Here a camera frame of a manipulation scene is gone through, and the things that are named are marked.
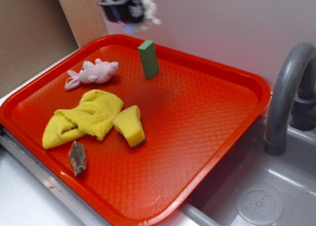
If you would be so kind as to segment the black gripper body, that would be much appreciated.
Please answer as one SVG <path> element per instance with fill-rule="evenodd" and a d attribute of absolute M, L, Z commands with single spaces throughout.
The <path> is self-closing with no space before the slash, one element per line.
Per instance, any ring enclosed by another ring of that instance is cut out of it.
<path fill-rule="evenodd" d="M 137 24 L 145 18 L 142 0 L 98 0 L 109 21 L 122 24 Z"/>

